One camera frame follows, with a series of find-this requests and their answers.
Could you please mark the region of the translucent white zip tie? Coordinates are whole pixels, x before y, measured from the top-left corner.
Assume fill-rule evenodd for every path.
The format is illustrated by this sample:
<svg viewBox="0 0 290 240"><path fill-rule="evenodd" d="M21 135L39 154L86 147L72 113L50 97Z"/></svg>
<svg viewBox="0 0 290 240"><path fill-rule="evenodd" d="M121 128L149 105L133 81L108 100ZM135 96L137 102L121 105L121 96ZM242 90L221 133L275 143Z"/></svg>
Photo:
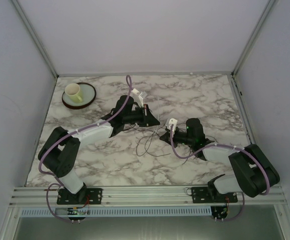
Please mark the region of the translucent white zip tie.
<svg viewBox="0 0 290 240"><path fill-rule="evenodd" d="M159 101L159 96L157 97L157 102L158 102L158 105L157 105L157 120L160 122L159 120L159 115L160 115L160 101ZM154 135L157 135L157 131L161 129L161 126L160 124L156 126L155 130L152 131L152 134L149 136L149 139L151 140Z"/></svg>

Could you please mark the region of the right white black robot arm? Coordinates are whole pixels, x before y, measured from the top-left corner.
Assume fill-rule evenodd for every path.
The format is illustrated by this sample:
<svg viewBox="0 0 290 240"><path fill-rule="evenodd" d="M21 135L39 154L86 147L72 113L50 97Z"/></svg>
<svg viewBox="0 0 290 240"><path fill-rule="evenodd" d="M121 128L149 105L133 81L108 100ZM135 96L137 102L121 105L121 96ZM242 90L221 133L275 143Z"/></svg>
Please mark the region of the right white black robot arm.
<svg viewBox="0 0 290 240"><path fill-rule="evenodd" d="M171 145L179 159L197 157L203 161L221 163L233 170L233 174L223 173L207 183L213 198L230 192L253 198L267 195L270 188L280 182L277 170L258 145L239 148L210 140L198 118L188 119L185 131L181 131L177 123L176 119L169 118L165 124L166 132L160 140Z"/></svg>

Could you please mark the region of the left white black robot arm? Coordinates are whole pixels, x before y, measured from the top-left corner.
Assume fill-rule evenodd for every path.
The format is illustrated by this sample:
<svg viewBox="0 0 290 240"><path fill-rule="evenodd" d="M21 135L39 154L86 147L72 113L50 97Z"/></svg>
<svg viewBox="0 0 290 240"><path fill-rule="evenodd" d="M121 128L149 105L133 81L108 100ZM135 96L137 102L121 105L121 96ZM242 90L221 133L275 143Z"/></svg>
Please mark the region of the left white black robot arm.
<svg viewBox="0 0 290 240"><path fill-rule="evenodd" d="M123 95L109 114L90 126L73 132L68 132L63 127L55 128L40 150L38 154L40 162L55 175L64 189L76 201L84 200L87 195L86 184L74 170L80 149L116 136L128 124L136 124L140 127L160 125L159 120L154 117L147 104L136 107L133 105L134 99Z"/></svg>

